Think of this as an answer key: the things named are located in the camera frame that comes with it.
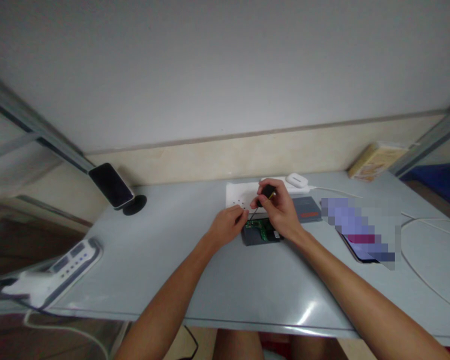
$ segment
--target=leg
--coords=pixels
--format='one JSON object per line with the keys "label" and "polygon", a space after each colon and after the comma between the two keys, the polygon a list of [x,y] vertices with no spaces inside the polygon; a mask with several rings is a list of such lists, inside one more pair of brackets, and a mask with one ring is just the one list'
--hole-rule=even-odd
{"label": "leg", "polygon": [[218,329],[213,360],[263,360],[258,332]]}
{"label": "leg", "polygon": [[336,338],[319,336],[292,336],[293,360],[347,360]]}

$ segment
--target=person's arm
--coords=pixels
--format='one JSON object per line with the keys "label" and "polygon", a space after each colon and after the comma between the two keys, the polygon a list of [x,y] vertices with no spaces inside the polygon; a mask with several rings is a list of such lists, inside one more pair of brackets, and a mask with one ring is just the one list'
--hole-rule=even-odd
{"label": "person's arm", "polygon": [[[267,184],[276,187],[271,200],[261,195]],[[251,208],[256,209],[260,200],[272,225],[298,247],[377,359],[450,359],[433,336],[302,228],[281,180],[261,181],[257,194]]]}
{"label": "person's arm", "polygon": [[200,276],[213,255],[247,222],[239,205],[222,210],[195,249],[168,278],[123,340],[115,360],[163,359],[182,324]]}

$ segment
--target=black phone stand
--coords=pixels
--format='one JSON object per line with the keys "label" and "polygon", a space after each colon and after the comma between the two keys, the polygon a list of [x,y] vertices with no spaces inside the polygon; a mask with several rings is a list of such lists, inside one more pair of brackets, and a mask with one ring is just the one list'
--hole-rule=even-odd
{"label": "black phone stand", "polygon": [[135,215],[144,208],[146,203],[147,197],[145,195],[137,195],[133,202],[123,208],[123,214],[126,216]]}

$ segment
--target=cardboard box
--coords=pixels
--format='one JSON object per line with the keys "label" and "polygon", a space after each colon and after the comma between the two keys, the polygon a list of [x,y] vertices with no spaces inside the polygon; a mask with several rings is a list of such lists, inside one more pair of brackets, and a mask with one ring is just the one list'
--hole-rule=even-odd
{"label": "cardboard box", "polygon": [[366,148],[364,153],[348,170],[348,177],[371,182],[392,166],[408,150],[406,146],[399,144],[381,141],[374,142]]}

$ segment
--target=white cable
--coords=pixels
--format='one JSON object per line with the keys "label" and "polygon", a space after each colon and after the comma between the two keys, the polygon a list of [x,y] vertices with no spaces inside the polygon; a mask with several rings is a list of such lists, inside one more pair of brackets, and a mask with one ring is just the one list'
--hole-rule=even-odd
{"label": "white cable", "polygon": [[80,334],[83,337],[85,337],[85,338],[93,341],[95,344],[97,344],[100,347],[100,350],[103,352],[103,355],[105,356],[105,360],[109,360],[109,353],[108,353],[107,349],[105,349],[105,346],[96,337],[90,335],[87,332],[78,330],[74,327],[32,324],[29,322],[29,318],[33,312],[34,312],[33,310],[28,310],[25,314],[25,317],[23,318],[23,325],[26,326],[27,328],[44,329],[44,330],[65,330],[65,331],[70,331],[72,333]]}
{"label": "white cable", "polygon": [[[328,187],[318,187],[318,186],[310,186],[311,189],[320,189],[320,190],[327,190],[327,191],[331,191],[334,193],[338,193],[338,194],[344,194],[347,196],[351,196],[353,198],[362,198],[361,196],[357,196],[354,194],[351,194],[349,192],[345,192],[345,191],[341,191],[341,190],[337,190],[337,189],[332,189],[332,188],[328,188]],[[402,212],[402,215],[411,218],[411,220],[407,221],[406,223],[401,225],[401,229],[402,231],[404,229],[406,229],[410,224],[414,223],[414,222],[421,222],[424,224],[427,224],[428,226],[441,230],[444,233],[450,234],[450,231],[445,230],[444,228],[441,228],[439,226],[436,226],[426,220],[433,220],[433,221],[445,221],[445,222],[449,222],[450,223],[450,219],[447,218],[442,218],[442,217],[414,217],[410,214],[407,214],[406,212]],[[415,273],[415,275],[430,289],[432,290],[435,294],[437,294],[443,301],[445,301],[447,304],[450,305],[450,300],[448,300],[447,298],[445,298],[444,296],[442,296],[437,290],[435,290],[435,288],[427,281],[425,280],[425,278],[419,274],[419,272],[417,271],[417,269],[410,263],[410,261],[408,260],[407,256],[404,253],[404,250],[401,250],[401,255],[403,257],[403,259],[406,261],[406,263],[408,264],[408,266],[411,268],[411,270]]]}
{"label": "white cable", "polygon": [[345,191],[341,191],[341,190],[336,190],[336,189],[331,189],[331,188],[328,188],[328,187],[318,187],[318,186],[310,186],[310,189],[320,189],[320,190],[328,190],[328,191],[331,191],[331,192],[334,192],[334,193],[338,193],[338,194],[344,194],[344,195],[347,195],[347,196],[351,196],[352,198],[362,198],[361,196],[358,196],[358,195],[353,195],[353,194],[351,194],[351,193],[349,193],[349,192],[345,192]]}

